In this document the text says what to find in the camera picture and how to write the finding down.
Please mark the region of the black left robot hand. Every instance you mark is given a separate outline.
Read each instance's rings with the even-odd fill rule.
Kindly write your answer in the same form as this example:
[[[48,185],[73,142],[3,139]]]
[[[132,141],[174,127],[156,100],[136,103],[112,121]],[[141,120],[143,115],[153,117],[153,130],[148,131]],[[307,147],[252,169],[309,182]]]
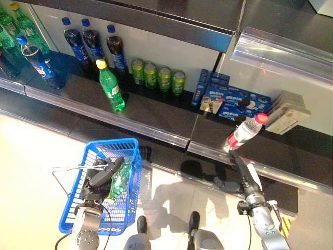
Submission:
[[[112,161],[110,158],[98,158],[89,168],[81,189],[81,198],[85,203],[97,202],[101,204],[108,196],[112,177],[119,172],[125,158],[118,157]]]

